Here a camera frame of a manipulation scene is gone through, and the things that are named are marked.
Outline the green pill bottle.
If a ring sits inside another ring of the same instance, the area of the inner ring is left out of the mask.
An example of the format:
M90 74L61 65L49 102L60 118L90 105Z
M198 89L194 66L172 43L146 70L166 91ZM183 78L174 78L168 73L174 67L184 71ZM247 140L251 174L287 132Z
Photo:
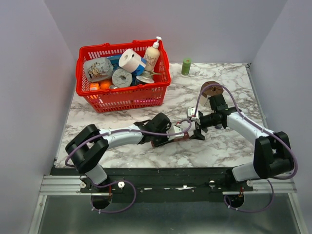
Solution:
M185 58L182 63L181 73L184 76L187 76L190 72L190 67L192 64L192 60L190 58Z

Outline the red weekly pill organizer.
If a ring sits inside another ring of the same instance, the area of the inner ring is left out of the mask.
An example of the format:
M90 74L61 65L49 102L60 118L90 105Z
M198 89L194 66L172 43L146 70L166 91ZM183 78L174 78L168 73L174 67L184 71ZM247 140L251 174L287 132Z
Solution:
M173 143L173 142L186 141L188 139L189 139L188 135L185 135L184 137L176 137L176 138L171 139L171 140L169 140L169 138L166 136L162 136L159 139L151 141L151 145L153 148L156 148L156 147L160 147L160 146L163 146L163 145L166 145L169 143Z

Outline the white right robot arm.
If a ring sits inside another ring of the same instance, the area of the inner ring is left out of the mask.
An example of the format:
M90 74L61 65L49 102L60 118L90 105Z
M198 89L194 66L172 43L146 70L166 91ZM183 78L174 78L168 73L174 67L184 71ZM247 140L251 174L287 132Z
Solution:
M242 181L267 179L295 169L295 162L290 153L288 135L284 132L273 132L247 118L236 107L229 107L222 94L209 98L212 113L204 115L196 108L187 110L187 117L195 122L195 130L191 139L204 140L202 131L209 127L222 125L242 135L254 146L253 161L233 167L224 185L235 191Z

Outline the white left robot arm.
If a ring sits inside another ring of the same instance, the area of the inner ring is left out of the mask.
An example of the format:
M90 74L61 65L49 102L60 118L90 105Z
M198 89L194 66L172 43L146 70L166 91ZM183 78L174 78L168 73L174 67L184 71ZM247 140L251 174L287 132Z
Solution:
M152 119L115 130L101 130L89 124L66 145L65 150L69 156L67 161L71 160L73 167L92 181L92 188L102 193L108 187L108 176L99 161L107 150L148 142L157 147L186 135L185 130L173 125L164 113L159 113Z

